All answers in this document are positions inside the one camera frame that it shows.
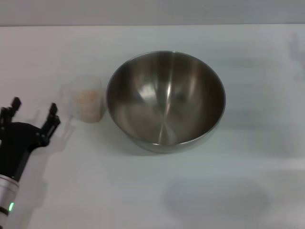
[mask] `white tabletop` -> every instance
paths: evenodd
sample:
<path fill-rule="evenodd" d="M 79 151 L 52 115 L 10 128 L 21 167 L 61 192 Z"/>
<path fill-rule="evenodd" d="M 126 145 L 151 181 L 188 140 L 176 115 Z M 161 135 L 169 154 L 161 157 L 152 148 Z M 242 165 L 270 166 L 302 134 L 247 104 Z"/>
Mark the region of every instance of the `white tabletop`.
<path fill-rule="evenodd" d="M 59 97 L 71 76 L 104 87 L 126 60 L 173 50 L 210 65 L 227 106 L 214 135 L 155 155 L 106 113 L 71 119 Z M 0 28 L 0 106 L 40 126 L 62 124 L 35 150 L 7 229 L 295 229 L 305 227 L 305 25 Z"/>

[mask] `stainless steel bowl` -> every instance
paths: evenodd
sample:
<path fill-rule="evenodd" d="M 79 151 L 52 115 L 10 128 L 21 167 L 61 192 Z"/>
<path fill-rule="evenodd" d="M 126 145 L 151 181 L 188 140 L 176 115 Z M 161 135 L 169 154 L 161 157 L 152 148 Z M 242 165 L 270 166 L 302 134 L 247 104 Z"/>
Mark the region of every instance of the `stainless steel bowl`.
<path fill-rule="evenodd" d="M 220 121 L 224 86 L 204 62 L 157 51 L 136 56 L 113 74 L 107 88 L 113 121 L 135 143 L 154 152 L 193 145 Z"/>

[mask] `bowl rim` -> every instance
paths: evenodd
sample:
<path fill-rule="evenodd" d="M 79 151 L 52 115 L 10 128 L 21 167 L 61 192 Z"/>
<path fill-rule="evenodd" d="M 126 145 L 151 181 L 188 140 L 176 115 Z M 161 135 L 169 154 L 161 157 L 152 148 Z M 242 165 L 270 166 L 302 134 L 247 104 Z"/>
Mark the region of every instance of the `bowl rim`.
<path fill-rule="evenodd" d="M 182 54 L 182 55 L 185 55 L 185 56 L 189 56 L 191 58 L 194 58 L 196 60 L 198 60 L 199 62 L 201 62 L 202 64 L 204 64 L 210 71 L 212 71 L 214 73 L 214 75 L 216 76 L 217 80 L 220 82 L 220 85 L 223 89 L 223 92 L 224 92 L 224 107 L 223 107 L 223 110 L 222 110 L 222 113 L 221 115 L 219 116 L 217 122 L 207 131 L 205 132 L 204 134 L 200 135 L 199 137 L 197 138 L 194 138 L 192 140 L 189 140 L 189 141 L 186 141 L 186 142 L 181 142 L 181 143 L 176 143 L 176 144 L 172 144 L 172 145 L 167 145 L 167 144 L 159 144 L 159 143 L 153 143 L 153 142 L 149 142 L 145 139 L 142 139 L 142 138 L 138 138 L 138 137 L 135 137 L 135 136 L 132 136 L 131 134 L 129 134 L 128 132 L 126 132 L 123 128 L 121 128 L 121 126 L 115 121 L 113 115 L 111 114 L 110 110 L 109 110 L 109 105 L 108 105 L 108 91 L 109 91 L 109 86 L 115 76 L 115 74 L 121 69 L 121 67 L 123 65 L 125 65 L 126 63 L 132 61 L 133 59 L 136 59 L 138 57 L 141 57 L 141 56 L 144 56 L 144 55 L 148 55 L 148 54 L 152 54 L 152 53 L 156 53 L 156 52 L 168 52 L 168 53 L 178 53 L 178 54 Z M 108 85 L 107 85 L 107 89 L 106 89 L 106 107 L 107 107 L 107 110 L 108 110 L 108 113 L 111 117 L 111 119 L 113 120 L 113 122 L 117 125 L 117 127 L 119 127 L 128 137 L 130 138 L 133 138 L 137 141 L 141 141 L 141 142 L 144 142 L 144 143 L 148 143 L 148 144 L 151 144 L 151 145 L 154 145 L 154 146 L 164 146 L 164 147 L 170 147 L 170 146 L 181 146 L 181 145 L 185 145 L 185 144 L 188 144 L 188 143 L 191 143 L 191 142 L 195 142 L 197 140 L 199 140 L 200 138 L 203 138 L 205 135 L 207 135 L 209 132 L 211 132 L 220 122 L 220 120 L 222 119 L 223 117 L 223 114 L 224 114 L 224 111 L 225 111 L 225 107 L 226 107 L 226 94 L 225 94 L 225 89 L 224 89 L 224 85 L 223 85 L 223 82 L 221 81 L 221 79 L 219 78 L 219 76 L 217 75 L 217 73 L 209 66 L 207 65 L 205 62 L 203 62 L 202 60 L 194 57 L 194 56 L 191 56 L 189 54 L 186 54 L 186 53 L 183 53 L 183 52 L 177 52 L 177 51 L 169 51 L 169 50 L 160 50 L 160 51 L 152 51 L 152 52 L 145 52 L 145 53 L 142 53 L 140 55 L 137 55 L 137 56 L 134 56 L 132 58 L 130 58 L 129 60 L 125 61 L 123 64 L 121 64 L 116 70 L 115 72 L 112 74 L 109 82 L 108 82 Z"/>

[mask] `green light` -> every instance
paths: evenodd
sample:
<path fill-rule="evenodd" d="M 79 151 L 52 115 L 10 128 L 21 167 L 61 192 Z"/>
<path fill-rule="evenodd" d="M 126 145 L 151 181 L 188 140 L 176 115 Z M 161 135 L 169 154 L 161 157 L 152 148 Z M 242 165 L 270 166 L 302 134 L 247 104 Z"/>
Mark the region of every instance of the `green light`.
<path fill-rule="evenodd" d="M 14 203 L 11 203 L 11 204 L 10 204 L 10 207 L 9 207 L 9 211 L 12 211 L 12 210 L 13 210 L 13 207 L 14 207 Z"/>

